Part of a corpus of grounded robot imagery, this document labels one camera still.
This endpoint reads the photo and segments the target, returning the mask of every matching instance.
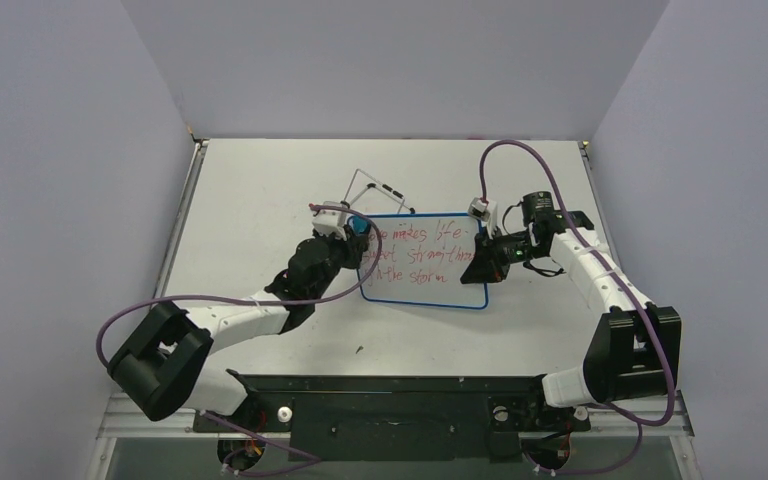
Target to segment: blue frame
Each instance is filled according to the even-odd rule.
[[[466,213],[384,213],[384,214],[377,214],[377,215],[368,215],[368,217],[375,219],[375,218],[416,218],[416,217],[468,217],[469,215]],[[350,217],[349,221],[355,219],[357,217]],[[479,220],[476,220],[476,223],[478,223],[478,229],[479,231],[483,230],[484,227],[481,226],[481,222]],[[360,270],[358,269],[356,271],[358,280],[360,280]],[[363,292],[363,285],[360,286],[360,295],[363,297],[364,300],[367,302],[377,302],[377,303],[392,303],[396,305],[416,305],[421,307],[446,307],[446,308],[463,308],[466,310],[484,310],[487,308],[487,305],[490,305],[490,292],[487,288],[487,284],[484,284],[484,305],[480,307],[473,307],[473,306],[467,306],[467,305],[448,305],[444,303],[424,303],[424,302],[400,302],[398,300],[377,300],[372,299],[366,296],[366,294]]]

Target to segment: purple cable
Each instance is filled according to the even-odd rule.
[[[204,418],[212,421],[213,423],[216,423],[218,425],[222,425],[223,427],[226,427],[226,428],[230,428],[231,430],[235,430],[235,431],[240,432],[240,433],[242,433],[244,435],[248,435],[251,438],[254,438],[256,440],[260,440],[261,442],[263,442],[263,443],[265,443],[267,445],[272,445],[275,448],[279,448],[281,450],[284,450],[285,452],[295,453],[296,455],[299,455],[299,456],[304,457],[304,458],[309,460],[308,462],[305,462],[305,463],[301,463],[301,464],[298,464],[298,465],[293,465],[293,466],[290,466],[290,467],[279,468],[278,470],[272,470],[272,471],[269,471],[269,472],[239,472],[239,475],[241,477],[260,478],[260,477],[272,477],[272,476],[275,476],[275,475],[283,475],[285,473],[294,472],[294,471],[302,469],[302,468],[306,468],[306,467],[310,467],[312,465],[316,465],[317,463],[322,461],[322,459],[320,459],[316,455],[313,455],[311,453],[307,453],[305,451],[299,450],[298,448],[293,448],[293,447],[291,447],[289,445],[284,445],[282,443],[279,443],[279,442],[276,442],[274,440],[268,439],[268,438],[264,437],[263,435],[257,434],[257,433],[255,433],[255,432],[253,432],[251,430],[247,430],[247,429],[245,429],[245,428],[243,428],[243,427],[241,427],[241,426],[239,426],[239,425],[237,425],[235,423],[231,423],[228,420],[225,420],[224,418],[222,418],[222,417],[220,417],[218,415],[215,415],[215,414],[213,414],[211,412],[202,412],[201,415]],[[232,470],[230,467],[226,467],[226,465],[231,465],[231,460],[235,456],[237,456],[240,453],[242,453],[244,450],[245,450],[245,448],[240,448],[238,450],[235,450],[235,451],[229,453],[227,456],[225,456],[225,459],[222,460],[223,468],[227,468],[229,470]]]
[[[573,469],[573,470],[552,470],[546,467],[540,466],[537,462],[534,461],[527,453],[525,454],[525,458],[528,459],[531,463],[533,463],[541,472],[543,473],[552,473],[554,472],[555,475],[599,475],[601,473],[608,473],[613,472],[614,470],[624,467],[630,462],[635,455],[637,455],[637,452],[640,451],[640,446],[643,444],[643,425],[637,424],[637,441],[634,442],[634,448],[631,449],[631,452],[628,453],[628,455],[625,456],[622,460],[619,462],[608,465],[607,467],[601,467],[601,468],[590,468],[590,469]]]
[[[363,277],[358,280],[358,282],[354,285],[352,285],[350,288],[347,288],[346,290],[337,293],[335,295],[331,295],[330,297],[324,297],[324,298],[317,298],[313,300],[266,300],[263,302],[255,302],[252,300],[243,300],[239,298],[230,298],[230,297],[220,297],[216,295],[170,295],[168,297],[158,297],[158,298],[152,298],[149,300],[143,300],[142,302],[135,303],[131,305],[130,307],[127,307],[123,310],[120,310],[116,314],[114,314],[112,317],[108,318],[107,321],[104,322],[104,324],[101,326],[101,328],[98,331],[98,335],[95,337],[95,353],[98,355],[98,359],[101,362],[102,365],[104,365],[104,368],[107,368],[109,366],[109,362],[107,361],[107,358],[104,356],[104,351],[102,350],[102,341],[104,340],[104,334],[107,332],[107,329],[110,328],[111,325],[113,325],[114,322],[119,320],[120,318],[124,317],[125,315],[135,311],[139,310],[143,307],[147,307],[149,305],[154,305],[156,303],[160,302],[177,302],[181,300],[199,300],[199,301],[207,301],[207,302],[218,302],[218,303],[229,303],[231,305],[242,305],[245,307],[256,307],[256,306],[264,306],[264,307],[277,307],[277,306],[295,306],[295,305],[316,305],[320,303],[325,302],[331,302],[334,300],[338,300],[340,298],[345,297],[346,295],[354,292],[358,288],[360,288],[361,285],[363,285],[363,282],[365,282],[370,276],[372,276],[372,273],[375,271],[375,268],[378,266],[378,260],[381,258],[381,251],[383,250],[383,243],[381,241],[381,231],[378,230],[378,226],[375,224],[375,222],[372,221],[371,218],[367,217],[366,215],[352,210],[350,208],[343,208],[343,207],[332,207],[332,206],[326,206],[326,205],[310,205],[310,209],[314,212],[318,212],[320,210],[333,210],[335,212],[343,212],[348,213],[350,215],[354,215],[362,220],[365,220],[369,225],[372,227],[373,230],[375,230],[375,237],[378,240],[378,251],[375,254],[375,258],[372,260],[372,264],[369,266],[369,270],[363,275]]]
[[[561,198],[561,191],[558,188],[558,183],[555,181],[555,176],[552,175],[552,171],[549,170],[549,165],[546,164],[546,161],[543,160],[543,157],[540,155],[540,153],[537,152],[537,150],[522,142],[518,142],[516,140],[499,140],[491,143],[484,150],[484,153],[481,155],[481,162],[478,164],[478,176],[481,180],[481,198],[485,201],[487,199],[487,183],[484,181],[484,162],[487,160],[487,154],[490,153],[490,151],[494,148],[502,145],[513,145],[515,147],[522,148],[530,153],[537,160],[537,162],[540,163],[540,166],[543,167],[543,171],[546,172],[546,177],[549,179],[549,184],[552,185],[552,191],[555,193],[555,197],[558,199],[558,207],[560,207],[561,215],[563,215],[567,226],[570,228],[573,235],[575,235],[575,238],[579,241],[579,243],[584,246],[584,248],[592,248],[592,246],[587,243],[587,240],[581,236],[581,233],[579,233],[578,229],[575,227],[575,223],[572,221],[572,217],[570,217],[570,214],[567,211],[564,200]],[[599,261],[605,271],[612,270],[611,265],[607,260],[605,260],[605,257],[603,257],[601,253],[596,250],[590,250],[590,253],[596,257],[596,260]],[[629,298],[629,300],[631,300],[632,305],[634,305],[634,308],[640,315],[641,320],[643,320],[643,325],[646,327],[646,332],[649,334],[649,338],[652,340],[652,347],[655,349],[655,354],[658,356],[658,362],[661,364],[661,369],[664,371],[664,379],[667,382],[667,409],[664,412],[664,416],[658,420],[648,420],[645,418],[640,418],[628,410],[624,410],[614,404],[608,403],[607,406],[623,417],[639,425],[646,425],[650,427],[660,427],[662,425],[666,425],[666,423],[670,421],[670,418],[672,418],[673,412],[675,411],[676,397],[675,379],[673,378],[673,372],[670,369],[670,364],[667,361],[667,355],[664,353],[664,348],[661,346],[661,340],[658,339],[658,334],[655,332],[655,328],[652,326],[652,321],[649,319],[649,315],[646,314],[646,309],[643,308],[643,305],[640,304],[640,301],[637,299],[637,297],[634,296],[634,294],[632,294],[631,289],[628,288],[628,285],[625,284],[625,282],[622,280],[622,278],[620,278],[619,275],[616,274],[616,272],[611,272],[610,277],[614,280],[614,282],[616,282],[617,286],[622,289],[623,293]]]

